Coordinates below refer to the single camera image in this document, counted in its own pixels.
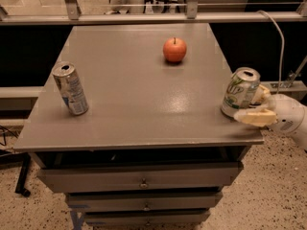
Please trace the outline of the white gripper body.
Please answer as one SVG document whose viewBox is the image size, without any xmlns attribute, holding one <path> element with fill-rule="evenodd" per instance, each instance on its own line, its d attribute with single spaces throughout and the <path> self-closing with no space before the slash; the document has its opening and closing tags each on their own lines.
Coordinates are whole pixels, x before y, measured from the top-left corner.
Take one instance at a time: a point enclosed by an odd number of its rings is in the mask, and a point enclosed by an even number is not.
<svg viewBox="0 0 307 230">
<path fill-rule="evenodd" d="M 277 121 L 270 125 L 275 132 L 292 137 L 307 136 L 307 107 L 299 101 L 283 94 L 275 94 L 268 99 L 269 108 L 276 114 Z"/>
</svg>

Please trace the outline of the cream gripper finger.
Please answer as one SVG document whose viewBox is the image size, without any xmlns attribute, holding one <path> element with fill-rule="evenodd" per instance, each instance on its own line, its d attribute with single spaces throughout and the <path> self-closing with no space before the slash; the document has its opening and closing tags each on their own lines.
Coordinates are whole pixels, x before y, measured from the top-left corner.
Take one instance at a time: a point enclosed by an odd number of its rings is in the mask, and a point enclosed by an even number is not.
<svg viewBox="0 0 307 230">
<path fill-rule="evenodd" d="M 276 113 L 267 108 L 240 109 L 233 118 L 240 123 L 255 127 L 270 126 L 277 122 Z"/>
<path fill-rule="evenodd" d="M 269 96 L 271 95 L 271 91 L 266 86 L 260 84 L 256 92 L 251 100 L 252 105 L 262 104 Z"/>
</svg>

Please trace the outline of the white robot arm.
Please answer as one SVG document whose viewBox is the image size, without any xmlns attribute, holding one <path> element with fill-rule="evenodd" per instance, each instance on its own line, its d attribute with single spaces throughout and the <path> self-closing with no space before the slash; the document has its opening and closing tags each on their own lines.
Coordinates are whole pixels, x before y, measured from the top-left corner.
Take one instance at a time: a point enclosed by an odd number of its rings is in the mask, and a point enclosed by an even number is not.
<svg viewBox="0 0 307 230">
<path fill-rule="evenodd" d="M 307 149 L 307 106 L 284 94 L 271 94 L 262 87 L 261 104 L 239 109 L 233 118 L 255 127 L 267 127 L 276 133 L 291 137 L 300 147 Z"/>
</svg>

